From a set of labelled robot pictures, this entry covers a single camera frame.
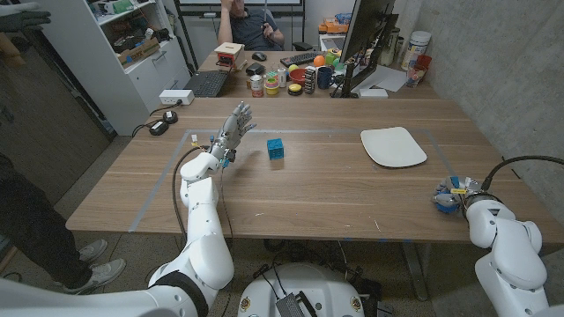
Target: orange ball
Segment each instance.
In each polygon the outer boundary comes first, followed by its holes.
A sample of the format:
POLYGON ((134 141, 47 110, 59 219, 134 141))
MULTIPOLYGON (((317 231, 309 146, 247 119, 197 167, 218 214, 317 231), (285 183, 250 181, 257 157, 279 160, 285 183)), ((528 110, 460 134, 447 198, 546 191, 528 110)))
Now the orange ball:
POLYGON ((316 57, 314 59, 314 65, 316 67, 322 67, 322 66, 324 66, 324 64, 325 64, 325 57, 319 55, 318 57, 316 57))

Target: robotic hand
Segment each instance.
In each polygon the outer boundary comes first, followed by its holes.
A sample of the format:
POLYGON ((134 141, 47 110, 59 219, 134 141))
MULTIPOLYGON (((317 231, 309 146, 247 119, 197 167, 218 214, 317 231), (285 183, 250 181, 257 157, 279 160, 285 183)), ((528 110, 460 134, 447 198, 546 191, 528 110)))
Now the robotic hand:
POLYGON ((0 5, 0 32, 41 30, 41 24, 51 23, 51 13, 35 11, 40 8, 38 3, 0 5))
POLYGON ((434 189, 432 202, 438 210, 452 213, 464 205, 469 198, 478 198, 480 183, 470 177, 449 176, 434 189))
POLYGON ((229 115, 223 126, 219 130, 218 137, 210 147, 208 152, 216 159, 228 159, 234 161, 235 148, 241 142, 241 138, 256 124, 245 126, 253 118, 251 116, 250 105, 245 105, 243 101, 229 115))

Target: computer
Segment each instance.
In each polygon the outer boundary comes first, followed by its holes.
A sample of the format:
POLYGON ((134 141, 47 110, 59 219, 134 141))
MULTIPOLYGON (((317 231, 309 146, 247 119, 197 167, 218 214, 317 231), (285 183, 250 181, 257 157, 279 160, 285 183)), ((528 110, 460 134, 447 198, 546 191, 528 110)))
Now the computer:
POLYGON ((392 14, 394 0, 356 0, 352 10, 351 24, 346 34, 345 45, 340 60, 348 61, 361 51, 366 51, 370 43, 376 41, 370 55, 368 66, 353 75, 358 66, 356 62, 346 64, 345 80, 341 93, 331 95, 336 98, 358 98, 351 90, 367 79, 376 70, 378 57, 388 42, 391 30, 396 26, 397 14, 392 14))

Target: wooden table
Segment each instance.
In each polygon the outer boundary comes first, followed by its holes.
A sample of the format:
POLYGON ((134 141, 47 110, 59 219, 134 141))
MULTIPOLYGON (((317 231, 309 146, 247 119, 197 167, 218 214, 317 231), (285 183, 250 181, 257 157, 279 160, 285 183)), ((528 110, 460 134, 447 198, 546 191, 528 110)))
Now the wooden table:
MULTIPOLYGON (((175 109, 179 121, 163 136, 141 130, 67 226, 180 233, 172 204, 173 168, 191 148, 189 135, 207 144, 240 100, 196 99, 175 109)), ((223 175, 235 237, 470 242, 466 221, 437 211, 431 195, 451 173, 482 180, 501 155, 453 101, 244 100, 258 126, 242 139, 223 175), (367 155, 360 131, 396 126, 411 131, 426 162, 394 169, 367 155), (276 137, 282 138, 285 157, 269 161, 266 141, 276 137)), ((214 180, 219 185, 218 175, 214 180)), ((509 168, 495 175, 491 189, 519 219, 538 225, 545 244, 564 243, 564 228, 509 168)), ((186 219, 180 199, 178 204, 186 219)), ((230 236, 222 203, 218 212, 230 236)))
MULTIPOLYGON (((221 89, 221 97, 236 97, 236 98, 247 98, 251 96, 250 89, 247 88, 247 73, 245 69, 247 66, 251 65, 252 63, 260 63, 265 68, 266 71, 277 70, 281 67, 285 67, 280 63, 280 59, 288 56, 294 56, 298 54, 303 54, 304 52, 296 52, 296 51, 284 51, 284 52, 264 52, 268 58, 264 62, 258 62, 251 58, 253 55, 253 51, 246 51, 245 56, 247 58, 247 65, 241 71, 232 71, 229 74, 229 78, 227 79, 226 83, 224 84, 223 88, 221 89)), ((208 58, 205 59, 204 63, 200 66, 198 70, 217 70, 219 67, 215 64, 218 61, 218 56, 211 52, 208 55, 208 58)), ((283 92, 279 92, 276 95, 270 96, 266 93, 264 94, 267 98, 294 98, 294 96, 289 95, 286 92, 286 89, 283 92)), ((318 87, 315 88, 314 93, 307 94, 303 93, 301 95, 302 98, 329 98, 329 93, 333 92, 333 89, 319 89, 318 87)), ((433 87, 427 82, 421 82, 415 88, 409 87, 402 87, 397 92, 390 92, 388 91, 388 97, 390 99, 439 99, 439 96, 434 92, 433 87)))

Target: whiteboard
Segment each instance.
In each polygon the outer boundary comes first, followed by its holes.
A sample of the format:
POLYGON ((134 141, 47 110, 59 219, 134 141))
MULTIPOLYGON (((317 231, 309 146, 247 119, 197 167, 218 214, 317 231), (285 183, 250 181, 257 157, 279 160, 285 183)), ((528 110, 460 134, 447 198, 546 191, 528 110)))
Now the whiteboard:
MULTIPOLYGON (((267 0, 268 5, 301 4, 301 0, 267 0)), ((221 4, 221 0, 180 0, 181 4, 221 4)), ((264 0, 245 0, 245 4, 264 4, 264 0)))

